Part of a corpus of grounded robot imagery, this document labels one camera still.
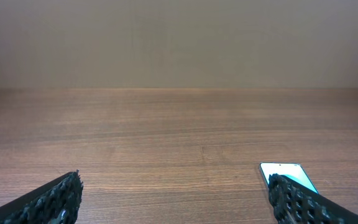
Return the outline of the teal screen smartphone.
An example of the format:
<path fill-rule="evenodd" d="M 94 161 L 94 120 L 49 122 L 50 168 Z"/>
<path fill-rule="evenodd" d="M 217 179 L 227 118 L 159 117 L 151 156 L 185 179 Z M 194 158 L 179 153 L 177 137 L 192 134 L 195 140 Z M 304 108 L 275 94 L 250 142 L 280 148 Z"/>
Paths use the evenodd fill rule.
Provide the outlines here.
<path fill-rule="evenodd" d="M 269 177 L 273 174 L 284 175 L 318 194 L 318 191 L 304 168 L 297 163 L 261 162 L 259 170 L 266 185 L 269 184 Z"/>

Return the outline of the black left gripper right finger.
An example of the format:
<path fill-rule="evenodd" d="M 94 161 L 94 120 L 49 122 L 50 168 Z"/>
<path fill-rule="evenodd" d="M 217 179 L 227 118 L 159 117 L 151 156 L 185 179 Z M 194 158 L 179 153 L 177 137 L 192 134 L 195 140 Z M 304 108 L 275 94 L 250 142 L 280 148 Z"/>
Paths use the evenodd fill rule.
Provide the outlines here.
<path fill-rule="evenodd" d="M 358 224 L 357 214 L 285 175 L 269 176 L 268 200 L 281 224 Z"/>

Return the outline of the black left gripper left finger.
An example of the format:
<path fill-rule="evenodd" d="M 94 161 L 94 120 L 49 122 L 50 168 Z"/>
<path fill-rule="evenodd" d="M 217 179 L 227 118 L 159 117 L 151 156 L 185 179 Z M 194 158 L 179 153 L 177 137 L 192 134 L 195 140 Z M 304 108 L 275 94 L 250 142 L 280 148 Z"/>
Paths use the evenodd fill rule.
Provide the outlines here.
<path fill-rule="evenodd" d="M 68 172 L 0 207 L 0 223 L 75 223 L 83 182 Z"/>

